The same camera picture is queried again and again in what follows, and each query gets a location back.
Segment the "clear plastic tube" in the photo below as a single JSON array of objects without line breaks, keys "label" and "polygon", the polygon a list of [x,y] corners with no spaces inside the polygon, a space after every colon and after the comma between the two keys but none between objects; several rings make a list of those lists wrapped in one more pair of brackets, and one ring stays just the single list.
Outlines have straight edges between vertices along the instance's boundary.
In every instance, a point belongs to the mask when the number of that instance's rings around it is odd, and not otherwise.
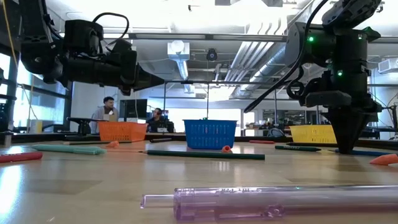
[{"label": "clear plastic tube", "polygon": [[179,221],[398,211],[398,186],[182,188],[144,195],[141,208],[173,208]]}]

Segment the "wooden table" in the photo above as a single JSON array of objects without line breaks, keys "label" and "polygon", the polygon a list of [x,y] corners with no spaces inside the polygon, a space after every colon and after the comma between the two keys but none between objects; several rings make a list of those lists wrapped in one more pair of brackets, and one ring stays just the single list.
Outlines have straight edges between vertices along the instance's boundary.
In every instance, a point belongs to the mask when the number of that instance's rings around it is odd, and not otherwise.
[{"label": "wooden table", "polygon": [[[270,145],[236,143],[235,153],[266,155],[265,161],[245,161],[147,156],[129,148],[183,151],[186,143],[121,144],[119,151],[100,156],[45,152],[41,161],[0,164],[0,223],[175,223],[170,209],[142,210],[139,204],[142,194],[170,194],[176,187],[398,184],[398,166],[372,166],[372,157],[327,150],[275,151]],[[13,146],[0,153],[30,150]],[[272,223],[397,220],[398,213],[362,213],[285,217]]]}]

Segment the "man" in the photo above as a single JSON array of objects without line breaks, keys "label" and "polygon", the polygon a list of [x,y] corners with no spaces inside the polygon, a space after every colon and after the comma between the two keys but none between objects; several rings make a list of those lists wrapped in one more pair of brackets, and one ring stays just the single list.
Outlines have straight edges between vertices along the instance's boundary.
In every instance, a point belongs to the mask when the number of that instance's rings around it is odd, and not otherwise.
[{"label": "man", "polygon": [[[109,114],[112,115],[114,114],[114,116],[116,117],[116,121],[119,118],[119,111],[113,107],[113,103],[114,103],[114,98],[107,96],[104,98],[104,106],[98,108],[93,115],[91,116],[92,119],[105,119],[104,115]],[[91,133],[92,134],[96,134],[99,133],[100,130],[98,128],[98,124],[97,122],[91,122],[90,123],[90,128],[91,128]]]},{"label": "man", "polygon": [[162,116],[163,111],[160,108],[154,110],[153,117],[147,120],[147,132],[156,133],[158,128],[165,127],[165,119]]}]

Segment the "plastic basket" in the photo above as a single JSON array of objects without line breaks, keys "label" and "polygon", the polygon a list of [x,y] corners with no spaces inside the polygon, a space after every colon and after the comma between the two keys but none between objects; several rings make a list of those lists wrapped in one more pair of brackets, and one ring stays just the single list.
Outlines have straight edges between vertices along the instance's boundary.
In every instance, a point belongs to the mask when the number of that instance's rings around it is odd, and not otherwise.
[{"label": "plastic basket", "polygon": [[290,126],[293,142],[301,143],[337,143],[331,125]]},{"label": "plastic basket", "polygon": [[191,149],[233,147],[236,121],[184,120],[187,145]]},{"label": "plastic basket", "polygon": [[134,122],[98,122],[101,141],[143,141],[147,124]]}]

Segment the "blue basket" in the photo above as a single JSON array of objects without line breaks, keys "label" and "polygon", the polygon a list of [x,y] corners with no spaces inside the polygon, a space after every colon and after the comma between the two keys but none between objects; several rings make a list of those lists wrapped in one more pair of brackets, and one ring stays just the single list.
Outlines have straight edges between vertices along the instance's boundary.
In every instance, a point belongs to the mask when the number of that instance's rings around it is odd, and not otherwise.
[{"label": "blue basket", "polygon": [[184,120],[188,147],[222,149],[233,147],[237,121]]}]

